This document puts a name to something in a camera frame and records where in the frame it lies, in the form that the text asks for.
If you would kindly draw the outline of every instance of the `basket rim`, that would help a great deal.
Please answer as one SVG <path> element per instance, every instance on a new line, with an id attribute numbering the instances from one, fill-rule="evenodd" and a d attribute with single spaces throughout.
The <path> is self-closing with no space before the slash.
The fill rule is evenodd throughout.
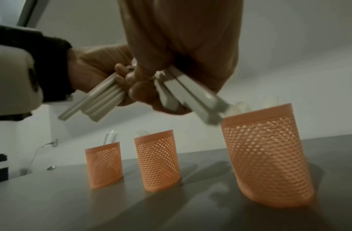
<path id="1" fill-rule="evenodd" d="M 87 148 L 85 149 L 85 154 L 93 154 L 96 152 L 107 150 L 109 148 L 119 148 L 119 147 L 120 147 L 120 142 L 105 144 L 105 145 L 101 145 L 93 148 Z"/>
<path id="2" fill-rule="evenodd" d="M 221 123 L 221 127 L 243 125 L 247 123 L 254 123 L 263 121 L 266 119 L 273 119 L 276 117 L 289 115 L 293 113 L 292 104 L 283 104 L 276 107 L 270 107 L 265 109 L 256 110 L 253 112 L 247 112 L 235 116 L 224 118 Z"/>
<path id="3" fill-rule="evenodd" d="M 162 138 L 167 138 L 173 136 L 173 130 L 168 130 L 164 132 L 158 132 L 150 135 L 144 135 L 140 137 L 134 138 L 134 143 L 142 143 L 142 142 L 148 142 L 152 140 L 159 140 Z"/>

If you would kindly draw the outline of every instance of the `orange basket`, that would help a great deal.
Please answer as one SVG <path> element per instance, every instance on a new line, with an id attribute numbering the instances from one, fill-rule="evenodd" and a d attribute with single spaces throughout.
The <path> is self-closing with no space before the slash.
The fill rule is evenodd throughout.
<path id="1" fill-rule="evenodd" d="M 111 185 L 123 177 L 120 142 L 85 150 L 92 189 Z"/>
<path id="2" fill-rule="evenodd" d="M 312 201 L 314 189 L 291 104 L 227 117 L 221 128 L 245 196 L 278 208 Z"/>
<path id="3" fill-rule="evenodd" d="M 143 185 L 149 192 L 172 187 L 180 180 L 173 130 L 134 139 Z"/>

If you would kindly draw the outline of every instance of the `tabletop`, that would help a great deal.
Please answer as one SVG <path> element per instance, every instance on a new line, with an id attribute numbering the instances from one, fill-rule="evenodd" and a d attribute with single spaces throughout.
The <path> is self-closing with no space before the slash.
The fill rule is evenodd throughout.
<path id="1" fill-rule="evenodd" d="M 303 140 L 317 192 L 307 207 L 274 209 L 244 197 L 227 150 L 179 154 L 182 180 L 149 193 L 137 159 L 124 178 L 91 190 L 86 165 L 0 183 L 6 230 L 352 230 L 352 135 Z"/>

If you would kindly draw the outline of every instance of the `cable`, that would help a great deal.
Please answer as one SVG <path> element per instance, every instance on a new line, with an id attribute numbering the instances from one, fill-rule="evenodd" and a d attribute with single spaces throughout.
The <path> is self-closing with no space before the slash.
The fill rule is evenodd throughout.
<path id="1" fill-rule="evenodd" d="M 29 165 L 29 167 L 28 167 L 28 170 L 27 170 L 26 175 L 28 175 L 28 173 L 29 173 L 29 171 L 30 171 L 30 168 L 32 167 L 33 161 L 34 161 L 36 155 L 38 154 L 39 149 L 43 148 L 44 146 L 46 146 L 46 145 L 48 145 L 48 144 L 54 144 L 54 142 L 46 143 L 46 144 L 44 144 L 44 145 L 42 145 L 42 146 L 39 146 L 39 147 L 36 149 L 35 154 L 34 154 L 34 157 L 32 158 L 32 161 L 30 162 L 30 165 Z"/>

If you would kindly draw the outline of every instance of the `utensil holder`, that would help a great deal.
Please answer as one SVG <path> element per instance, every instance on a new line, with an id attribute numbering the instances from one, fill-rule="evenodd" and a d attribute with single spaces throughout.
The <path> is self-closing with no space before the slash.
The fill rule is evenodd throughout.
<path id="1" fill-rule="evenodd" d="M 111 185 L 123 177 L 120 142 L 85 150 L 92 189 Z"/>
<path id="2" fill-rule="evenodd" d="M 145 190 L 156 192 L 180 180 L 173 130 L 134 139 Z"/>
<path id="3" fill-rule="evenodd" d="M 245 196 L 278 208 L 314 198 L 291 104 L 227 117 L 221 128 Z"/>

